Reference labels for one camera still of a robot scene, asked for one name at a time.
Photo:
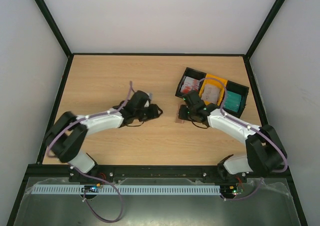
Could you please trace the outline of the brown leather card holder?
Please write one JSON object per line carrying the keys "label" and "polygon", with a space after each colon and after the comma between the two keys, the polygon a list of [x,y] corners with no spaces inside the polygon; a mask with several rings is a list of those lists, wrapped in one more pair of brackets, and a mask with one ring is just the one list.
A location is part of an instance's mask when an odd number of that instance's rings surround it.
{"label": "brown leather card holder", "polygon": [[184,104],[179,104],[177,108],[177,113],[176,113],[176,118],[175,118],[175,123],[176,124],[183,124],[185,122],[184,117],[183,117],[183,108]]}

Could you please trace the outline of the white pink card stack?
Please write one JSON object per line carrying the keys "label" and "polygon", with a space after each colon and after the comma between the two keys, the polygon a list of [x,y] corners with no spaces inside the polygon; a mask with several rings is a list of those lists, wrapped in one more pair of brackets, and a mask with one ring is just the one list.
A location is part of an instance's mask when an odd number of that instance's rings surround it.
{"label": "white pink card stack", "polygon": [[220,96],[220,89],[213,84],[206,84],[204,86],[203,93],[201,94],[201,99],[203,101],[216,104]]}

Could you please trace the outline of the yellow plastic bin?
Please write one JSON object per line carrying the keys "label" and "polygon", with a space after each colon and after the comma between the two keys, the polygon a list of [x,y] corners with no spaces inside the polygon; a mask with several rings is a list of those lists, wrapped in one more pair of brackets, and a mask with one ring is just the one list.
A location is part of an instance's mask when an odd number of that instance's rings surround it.
{"label": "yellow plastic bin", "polygon": [[198,92],[201,100],[206,105],[215,104],[219,107],[224,99],[228,80],[212,74],[206,74],[204,78]]}

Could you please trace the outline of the black bin with red cards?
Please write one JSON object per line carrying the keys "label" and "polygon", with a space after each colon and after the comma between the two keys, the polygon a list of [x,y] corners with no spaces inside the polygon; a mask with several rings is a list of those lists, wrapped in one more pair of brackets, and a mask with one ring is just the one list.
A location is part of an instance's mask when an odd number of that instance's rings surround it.
{"label": "black bin with red cards", "polygon": [[187,67],[177,85],[175,96],[177,98],[183,98],[188,92],[195,90],[200,92],[203,85],[202,79],[206,77],[206,73]]}

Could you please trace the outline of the black bin with teal cards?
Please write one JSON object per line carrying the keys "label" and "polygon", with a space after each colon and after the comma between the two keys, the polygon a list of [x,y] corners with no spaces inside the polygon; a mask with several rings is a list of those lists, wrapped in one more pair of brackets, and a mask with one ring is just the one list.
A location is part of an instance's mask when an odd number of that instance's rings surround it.
{"label": "black bin with teal cards", "polygon": [[249,87],[228,80],[225,88],[227,97],[223,109],[236,118],[240,118],[246,107]]}

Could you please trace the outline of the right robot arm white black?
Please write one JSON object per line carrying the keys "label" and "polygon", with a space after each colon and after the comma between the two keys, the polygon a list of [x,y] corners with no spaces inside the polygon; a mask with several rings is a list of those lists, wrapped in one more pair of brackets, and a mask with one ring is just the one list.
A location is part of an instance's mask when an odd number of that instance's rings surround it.
{"label": "right robot arm white black", "polygon": [[184,94],[182,99],[179,119],[202,129],[220,130],[245,146],[244,154],[230,154],[218,163],[218,177],[222,181],[229,182],[242,173],[266,177],[288,169],[287,153],[276,130],[269,124],[251,124],[213,103],[205,104],[195,90]]}

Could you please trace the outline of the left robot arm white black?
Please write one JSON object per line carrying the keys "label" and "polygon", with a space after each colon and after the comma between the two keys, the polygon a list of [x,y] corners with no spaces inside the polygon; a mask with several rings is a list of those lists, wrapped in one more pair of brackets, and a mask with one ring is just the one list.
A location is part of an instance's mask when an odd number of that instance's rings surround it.
{"label": "left robot arm white black", "polygon": [[87,174],[97,165],[96,161],[81,150],[87,136],[109,129],[128,127],[133,121],[142,124],[159,118],[163,110],[151,103],[148,93],[136,91],[112,108],[88,115],[75,115],[66,111],[44,137],[45,146],[52,157]]}

